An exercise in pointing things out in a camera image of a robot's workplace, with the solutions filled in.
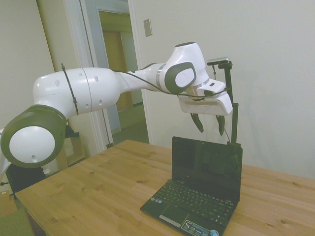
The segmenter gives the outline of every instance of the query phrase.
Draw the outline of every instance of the laptop touchpad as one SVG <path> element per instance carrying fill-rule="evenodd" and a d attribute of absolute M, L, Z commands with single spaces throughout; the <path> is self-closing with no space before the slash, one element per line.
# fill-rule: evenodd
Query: laptop touchpad
<path fill-rule="evenodd" d="M 188 215 L 189 213 L 187 213 L 187 211 L 169 205 L 168 208 L 166 208 L 166 210 L 159 217 L 162 220 L 165 220 L 166 222 L 179 228 Z"/>

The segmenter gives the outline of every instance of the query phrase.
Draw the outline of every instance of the doorway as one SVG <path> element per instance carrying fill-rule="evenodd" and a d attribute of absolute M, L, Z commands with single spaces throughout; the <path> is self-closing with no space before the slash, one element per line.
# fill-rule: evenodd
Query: doorway
<path fill-rule="evenodd" d="M 99 11 L 109 68 L 138 69 L 129 14 Z M 149 143 L 141 90 L 122 93 L 116 103 L 120 127 L 111 127 L 114 144 L 130 139 Z"/>

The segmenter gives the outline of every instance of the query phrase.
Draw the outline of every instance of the wooden table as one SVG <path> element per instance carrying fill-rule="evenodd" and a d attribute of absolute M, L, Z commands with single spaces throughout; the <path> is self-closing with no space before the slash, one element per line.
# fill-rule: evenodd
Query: wooden table
<path fill-rule="evenodd" d="M 171 149 L 135 141 L 16 194 L 52 236 L 179 236 L 140 207 L 171 178 Z M 315 236 L 315 180 L 243 165 L 224 236 Z"/>

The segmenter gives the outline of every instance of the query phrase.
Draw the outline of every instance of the laptop sticker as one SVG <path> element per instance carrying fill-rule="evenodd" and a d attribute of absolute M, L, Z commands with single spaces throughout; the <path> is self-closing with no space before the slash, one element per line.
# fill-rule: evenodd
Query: laptop sticker
<path fill-rule="evenodd" d="M 185 223 L 182 225 L 182 230 L 185 230 L 186 232 L 195 236 L 219 236 L 218 231 L 207 230 L 189 220 L 186 220 Z"/>

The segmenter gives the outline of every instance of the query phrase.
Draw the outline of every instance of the laptop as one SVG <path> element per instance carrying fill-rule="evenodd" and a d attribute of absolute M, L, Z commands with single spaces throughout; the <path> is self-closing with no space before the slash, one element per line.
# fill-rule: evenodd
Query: laptop
<path fill-rule="evenodd" d="M 173 137 L 172 179 L 141 211 L 184 235 L 221 236 L 240 200 L 243 150 Z"/>

